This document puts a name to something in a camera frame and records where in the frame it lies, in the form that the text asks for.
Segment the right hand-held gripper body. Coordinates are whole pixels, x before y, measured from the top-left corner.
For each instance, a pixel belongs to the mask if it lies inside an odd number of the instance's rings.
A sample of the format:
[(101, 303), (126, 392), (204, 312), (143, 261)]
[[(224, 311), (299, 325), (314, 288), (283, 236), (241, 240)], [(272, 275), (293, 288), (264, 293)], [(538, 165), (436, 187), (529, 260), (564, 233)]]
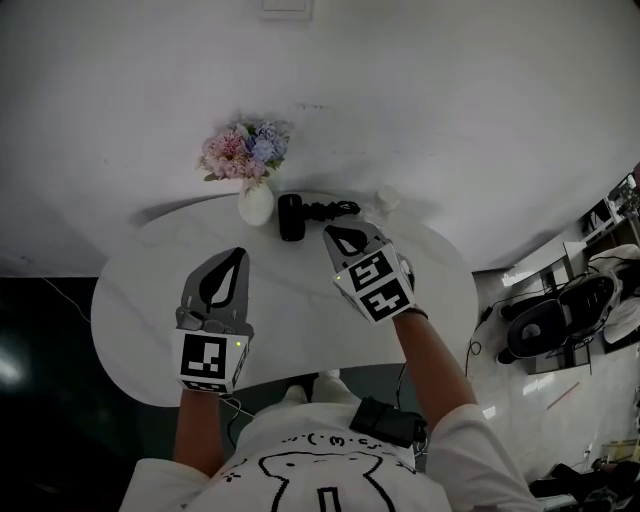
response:
[(372, 324), (378, 324), (415, 305), (409, 267), (392, 243), (340, 270), (333, 284)]

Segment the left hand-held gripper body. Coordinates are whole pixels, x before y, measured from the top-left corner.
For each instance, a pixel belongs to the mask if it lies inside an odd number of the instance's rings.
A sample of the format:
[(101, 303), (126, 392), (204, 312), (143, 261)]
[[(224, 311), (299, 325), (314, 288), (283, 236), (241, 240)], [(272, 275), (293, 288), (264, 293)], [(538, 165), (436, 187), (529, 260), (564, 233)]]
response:
[(225, 311), (199, 313), (181, 304), (173, 331), (173, 372), (183, 388), (229, 395), (248, 359), (254, 328)]

